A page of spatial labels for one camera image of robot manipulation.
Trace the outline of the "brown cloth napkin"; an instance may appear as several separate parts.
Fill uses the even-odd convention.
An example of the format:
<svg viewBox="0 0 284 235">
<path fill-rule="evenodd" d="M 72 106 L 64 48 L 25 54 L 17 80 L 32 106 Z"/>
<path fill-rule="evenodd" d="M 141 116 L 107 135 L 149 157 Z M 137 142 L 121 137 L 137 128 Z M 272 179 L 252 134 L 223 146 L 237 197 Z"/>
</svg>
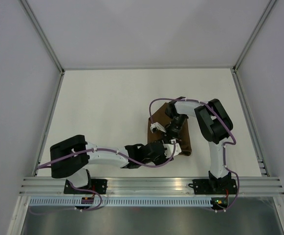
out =
<svg viewBox="0 0 284 235">
<path fill-rule="evenodd" d="M 172 121 L 172 119 L 165 114 L 165 110 L 167 107 L 168 107 L 168 103 L 166 102 L 160 108 L 158 108 L 157 111 L 153 113 L 154 122 L 158 122 L 164 128 L 166 128 L 166 126 Z M 163 137 L 162 132 L 156 131 L 152 133 L 150 130 L 150 125 L 151 125 L 151 121 L 149 118 L 148 119 L 147 143 L 160 140 Z M 184 124 L 179 134 L 180 134 L 180 147 L 182 150 L 180 154 L 184 156 L 190 156 L 192 153 L 192 148 L 191 148 L 191 140 L 190 140 L 187 119 L 184 121 Z"/>
</svg>

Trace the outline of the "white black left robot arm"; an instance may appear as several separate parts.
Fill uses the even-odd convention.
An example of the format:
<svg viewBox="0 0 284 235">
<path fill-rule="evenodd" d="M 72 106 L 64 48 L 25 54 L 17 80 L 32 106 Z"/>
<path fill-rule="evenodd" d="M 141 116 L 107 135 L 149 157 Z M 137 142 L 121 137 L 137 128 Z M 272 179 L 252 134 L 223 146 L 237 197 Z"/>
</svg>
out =
<svg viewBox="0 0 284 235">
<path fill-rule="evenodd" d="M 107 148 L 86 142 L 84 135 L 76 135 L 50 147 L 51 177 L 67 179 L 82 194 L 91 191 L 87 165 L 111 165 L 123 169 L 141 166 L 158 168 L 172 161 L 180 153 L 176 140 L 154 141 L 147 145 L 134 144 L 122 148 Z"/>
</svg>

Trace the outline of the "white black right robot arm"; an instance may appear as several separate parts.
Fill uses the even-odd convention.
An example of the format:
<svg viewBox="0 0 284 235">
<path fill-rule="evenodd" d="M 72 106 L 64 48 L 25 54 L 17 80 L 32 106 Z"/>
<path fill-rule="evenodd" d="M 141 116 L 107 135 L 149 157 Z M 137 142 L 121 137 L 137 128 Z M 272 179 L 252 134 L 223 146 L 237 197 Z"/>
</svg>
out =
<svg viewBox="0 0 284 235">
<path fill-rule="evenodd" d="M 208 103 L 186 101 L 170 101 L 165 114 L 171 119 L 165 126 L 166 135 L 180 140 L 181 130 L 189 116 L 197 119 L 203 137 L 208 141 L 211 166 L 208 172 L 208 187 L 213 193 L 220 193 L 232 179 L 232 173 L 227 169 L 225 145 L 233 129 L 233 123 L 218 99 Z"/>
</svg>

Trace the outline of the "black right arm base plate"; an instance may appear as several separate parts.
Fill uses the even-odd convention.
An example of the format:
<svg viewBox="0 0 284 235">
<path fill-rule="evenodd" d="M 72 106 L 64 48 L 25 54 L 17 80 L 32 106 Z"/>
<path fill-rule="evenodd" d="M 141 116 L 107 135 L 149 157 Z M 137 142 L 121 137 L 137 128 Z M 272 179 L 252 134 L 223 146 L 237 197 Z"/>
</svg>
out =
<svg viewBox="0 0 284 235">
<path fill-rule="evenodd" d="M 195 195 L 235 195 L 238 192 L 234 179 L 226 182 L 212 182 L 209 179 L 193 179 L 188 187 L 192 188 Z"/>
</svg>

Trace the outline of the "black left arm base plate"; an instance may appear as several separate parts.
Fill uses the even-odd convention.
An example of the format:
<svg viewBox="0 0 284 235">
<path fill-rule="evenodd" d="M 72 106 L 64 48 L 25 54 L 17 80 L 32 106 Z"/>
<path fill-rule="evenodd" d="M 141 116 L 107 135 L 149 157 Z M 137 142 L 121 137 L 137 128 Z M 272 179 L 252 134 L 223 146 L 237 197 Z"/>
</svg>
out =
<svg viewBox="0 0 284 235">
<path fill-rule="evenodd" d="M 91 192 L 88 192 L 88 190 L 92 190 L 97 192 L 100 195 L 106 194 L 108 187 L 108 181 L 106 179 L 91 179 L 89 185 L 85 185 L 83 187 L 79 187 L 79 190 L 76 190 L 71 186 L 70 181 L 65 181 L 64 186 L 64 194 L 88 194 L 92 195 Z"/>
</svg>

